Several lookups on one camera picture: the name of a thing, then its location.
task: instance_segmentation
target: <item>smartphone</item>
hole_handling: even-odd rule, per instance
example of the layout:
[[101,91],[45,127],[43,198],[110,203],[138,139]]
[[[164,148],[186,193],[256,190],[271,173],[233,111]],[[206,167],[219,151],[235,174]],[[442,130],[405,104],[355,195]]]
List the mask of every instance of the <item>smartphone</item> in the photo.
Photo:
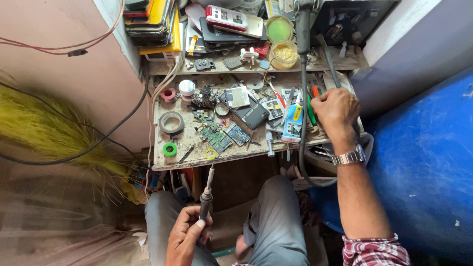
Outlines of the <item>smartphone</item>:
[[241,31],[248,29],[248,18],[246,14],[212,5],[205,8],[205,19],[210,24],[225,28]]

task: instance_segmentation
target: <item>glue tube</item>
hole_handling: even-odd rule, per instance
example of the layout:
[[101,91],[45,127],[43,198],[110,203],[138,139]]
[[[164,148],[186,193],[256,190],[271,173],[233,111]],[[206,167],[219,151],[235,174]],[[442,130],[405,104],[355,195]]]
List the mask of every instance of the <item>glue tube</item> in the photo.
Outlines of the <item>glue tube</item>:
[[281,142],[299,143],[302,130],[303,108],[300,105],[300,96],[297,96],[296,103],[289,107],[288,116],[284,121],[284,130],[281,136]]

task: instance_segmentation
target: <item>plaid shirt sleeve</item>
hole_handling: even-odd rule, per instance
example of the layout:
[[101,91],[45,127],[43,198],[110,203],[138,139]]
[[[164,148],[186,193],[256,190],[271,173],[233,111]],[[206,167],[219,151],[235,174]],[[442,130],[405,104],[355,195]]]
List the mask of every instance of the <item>plaid shirt sleeve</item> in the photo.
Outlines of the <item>plaid shirt sleeve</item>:
[[401,247],[394,234],[391,239],[348,239],[343,236],[344,266],[410,265],[407,250]]

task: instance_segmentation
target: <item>green tape roll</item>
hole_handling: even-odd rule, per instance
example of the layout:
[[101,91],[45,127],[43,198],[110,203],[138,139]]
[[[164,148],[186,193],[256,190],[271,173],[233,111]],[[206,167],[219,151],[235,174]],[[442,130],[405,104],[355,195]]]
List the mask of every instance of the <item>green tape roll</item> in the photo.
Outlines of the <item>green tape roll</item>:
[[168,142],[163,146],[163,153],[166,156],[174,156],[177,153],[177,146],[172,142]]

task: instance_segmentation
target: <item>circuit board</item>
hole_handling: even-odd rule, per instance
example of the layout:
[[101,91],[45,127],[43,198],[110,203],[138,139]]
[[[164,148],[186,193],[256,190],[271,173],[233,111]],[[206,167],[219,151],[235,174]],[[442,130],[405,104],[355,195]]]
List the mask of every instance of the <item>circuit board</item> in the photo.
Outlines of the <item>circuit board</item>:
[[219,155],[232,144],[232,139],[220,130],[219,125],[210,122],[204,123],[204,127],[199,131],[199,137],[207,141],[207,144]]
[[225,132],[233,141],[235,141],[239,146],[243,146],[247,141],[250,140],[250,135],[243,131],[243,129],[232,121],[226,127],[223,128],[223,132]]

